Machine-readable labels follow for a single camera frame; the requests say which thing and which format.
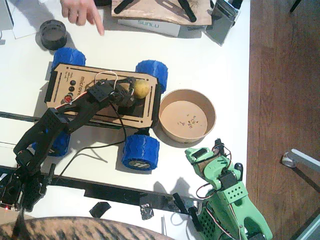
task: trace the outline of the white table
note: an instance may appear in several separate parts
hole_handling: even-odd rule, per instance
[[[216,124],[194,148],[211,148],[215,139],[221,138],[232,151],[232,160],[243,164],[243,180],[246,180],[249,0],[243,1],[237,23],[222,47],[204,33],[201,38],[181,39],[125,31],[123,26],[120,27],[122,30],[106,30],[105,36],[101,37],[95,26],[79,27],[59,14],[54,16],[66,25],[75,47],[85,54],[87,66],[134,71],[140,61],[154,59],[165,63],[169,69],[167,93],[188,88],[205,94],[215,107]],[[6,43],[0,46],[0,112],[41,117],[47,109],[44,96],[48,82],[45,78],[53,55],[36,44],[35,35],[14,40],[11,31],[4,31],[3,38]],[[32,125],[31,122],[0,117],[0,166],[16,166],[12,148]],[[178,192],[183,197],[196,199],[196,189],[205,182],[195,174],[185,157],[188,145],[174,143],[163,132],[158,132],[156,135],[150,131],[150,135],[160,141],[158,167],[151,174],[122,166],[123,146],[112,146],[94,152],[83,151],[85,155],[78,156],[64,176],[159,194]],[[122,137],[121,130],[84,126],[71,135],[69,153],[64,158],[49,157],[42,170],[48,171],[51,162],[55,162],[55,174],[58,175],[79,148],[113,143]]]
[[[84,197],[84,193],[85,190],[82,189],[48,186],[44,198],[34,205],[32,212],[25,214],[34,218],[65,216],[91,218],[89,212],[91,208],[98,202],[108,202],[111,208],[101,216],[101,219],[139,226],[175,240],[201,239],[191,217],[186,214],[153,209],[154,216],[142,220],[139,206]]]

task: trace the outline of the human hand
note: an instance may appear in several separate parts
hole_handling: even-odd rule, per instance
[[[94,0],[60,0],[62,6],[62,16],[69,19],[72,24],[83,26],[88,20],[96,28],[101,36],[105,34],[105,29],[98,13]]]

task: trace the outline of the green 3d-printed part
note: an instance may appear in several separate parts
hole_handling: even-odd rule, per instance
[[[210,151],[209,148],[188,148],[186,158],[193,165],[195,173],[213,186],[207,196],[213,195],[202,203],[198,218],[203,226],[200,235],[204,240],[229,240],[230,238],[215,224],[207,213],[206,207],[212,213],[218,224],[237,240],[249,240],[261,233],[266,240],[272,239],[270,228],[255,205],[248,197],[248,191],[240,181],[241,172],[231,164],[228,171],[233,173],[237,183],[223,189],[220,177],[230,160]]]

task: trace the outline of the blue tire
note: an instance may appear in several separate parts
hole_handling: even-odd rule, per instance
[[[150,171],[157,167],[160,143],[147,135],[134,134],[126,138],[122,164],[127,168]]]
[[[167,89],[168,68],[165,64],[156,60],[145,60],[139,62],[135,67],[137,73],[149,74],[158,79],[161,85],[161,92],[164,93]]]
[[[66,134],[64,131],[61,132],[54,140],[48,155],[53,157],[62,157],[66,155],[66,153],[68,152],[69,141],[70,134]],[[32,148],[34,150],[37,149],[37,144],[35,142],[32,143]]]
[[[54,53],[52,69],[54,69],[59,63],[85,66],[86,57],[77,49],[71,47],[62,47]]]

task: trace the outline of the striped fur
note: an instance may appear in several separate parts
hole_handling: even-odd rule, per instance
[[[89,217],[45,217],[25,220],[32,240],[170,240],[157,232],[117,221]],[[0,225],[1,240],[13,237],[15,223]]]

